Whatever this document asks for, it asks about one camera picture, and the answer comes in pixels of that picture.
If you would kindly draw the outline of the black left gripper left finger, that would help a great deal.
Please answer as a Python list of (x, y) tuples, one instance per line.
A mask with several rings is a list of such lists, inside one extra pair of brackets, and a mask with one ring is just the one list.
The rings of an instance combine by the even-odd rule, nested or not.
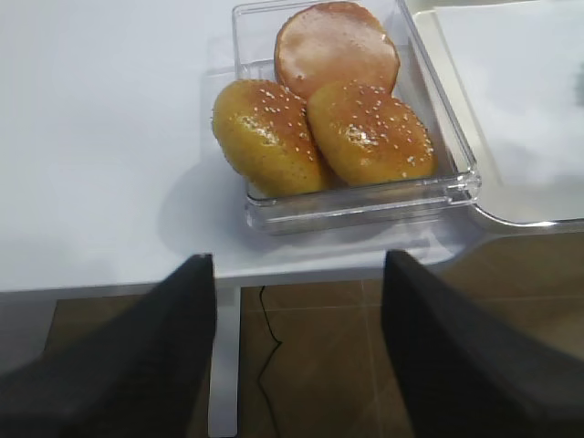
[(103, 327), (2, 376), (2, 436), (186, 436), (216, 320), (213, 259), (193, 255)]

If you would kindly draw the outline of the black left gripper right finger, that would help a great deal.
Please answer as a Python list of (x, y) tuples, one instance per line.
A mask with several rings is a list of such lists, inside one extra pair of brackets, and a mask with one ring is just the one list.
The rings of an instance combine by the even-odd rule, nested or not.
[(583, 362), (509, 327), (402, 250), (381, 327), (417, 437), (580, 437)]

